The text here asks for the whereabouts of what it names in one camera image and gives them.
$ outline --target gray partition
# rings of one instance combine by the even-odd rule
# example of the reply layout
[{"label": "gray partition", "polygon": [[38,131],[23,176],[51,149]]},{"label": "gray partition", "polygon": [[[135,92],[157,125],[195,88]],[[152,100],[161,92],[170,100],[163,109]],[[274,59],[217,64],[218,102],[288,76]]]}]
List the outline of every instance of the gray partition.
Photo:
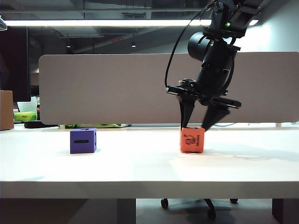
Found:
[{"label": "gray partition", "polygon": [[[41,120],[46,124],[179,123],[166,93],[169,54],[45,55],[39,62]],[[168,84],[196,78],[201,62],[176,54]],[[242,102],[222,122],[299,120],[299,53],[238,53],[228,98]],[[198,102],[190,122],[200,123]]]}]

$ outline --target office chair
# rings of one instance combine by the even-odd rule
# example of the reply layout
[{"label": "office chair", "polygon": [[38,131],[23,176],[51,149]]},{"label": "office chair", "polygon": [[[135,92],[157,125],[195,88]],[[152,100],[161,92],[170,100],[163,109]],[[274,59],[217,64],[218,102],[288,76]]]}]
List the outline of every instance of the office chair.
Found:
[{"label": "office chair", "polygon": [[[209,206],[209,209],[210,209],[207,212],[207,216],[208,216],[209,219],[214,220],[216,218],[216,212],[215,212],[214,205],[213,205],[211,199],[204,199],[204,200],[205,200],[206,204]],[[238,199],[237,198],[230,198],[230,202],[232,204],[237,204]],[[164,198],[164,199],[161,200],[161,206],[162,206],[162,208],[167,209],[168,205],[169,205],[169,203],[168,203],[168,199],[167,198]]]}]

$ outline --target blue cube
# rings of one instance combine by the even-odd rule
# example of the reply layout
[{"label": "blue cube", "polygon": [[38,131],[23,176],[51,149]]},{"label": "blue cube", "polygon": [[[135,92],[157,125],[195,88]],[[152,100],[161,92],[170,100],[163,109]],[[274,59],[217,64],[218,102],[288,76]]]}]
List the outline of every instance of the blue cube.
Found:
[{"label": "blue cube", "polygon": [[71,154],[94,153],[97,148],[97,129],[83,128],[71,130]]}]

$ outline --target fluorescent light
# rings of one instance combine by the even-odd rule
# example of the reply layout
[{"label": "fluorescent light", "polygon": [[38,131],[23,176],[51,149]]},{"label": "fluorescent light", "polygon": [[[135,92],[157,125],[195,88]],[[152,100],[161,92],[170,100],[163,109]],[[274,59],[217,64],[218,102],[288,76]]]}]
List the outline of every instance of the fluorescent light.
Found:
[{"label": "fluorescent light", "polygon": [[[99,26],[99,27],[169,27],[186,26],[190,20],[10,20],[8,26]],[[208,26],[211,20],[193,20],[190,26]]]},{"label": "fluorescent light", "polygon": [[251,22],[249,23],[249,25],[250,25],[250,26],[254,26],[254,25],[256,25],[257,22],[258,22],[258,20],[253,20],[253,21],[251,21]]}]

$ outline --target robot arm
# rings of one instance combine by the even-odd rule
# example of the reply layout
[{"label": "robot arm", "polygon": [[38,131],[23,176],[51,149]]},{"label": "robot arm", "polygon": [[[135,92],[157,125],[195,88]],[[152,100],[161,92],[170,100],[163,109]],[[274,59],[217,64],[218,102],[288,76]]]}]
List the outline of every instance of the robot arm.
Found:
[{"label": "robot arm", "polygon": [[[187,127],[195,101],[208,106],[202,127],[208,130],[226,115],[230,107],[238,109],[237,100],[223,98],[228,93],[234,72],[237,38],[245,35],[252,18],[259,13],[264,0],[213,0],[201,15],[211,9],[211,25],[195,33],[188,42],[188,53],[202,61],[196,80],[183,79],[178,86],[167,86],[167,93],[176,95],[181,109],[181,128]],[[231,43],[224,39],[232,38]]]}]

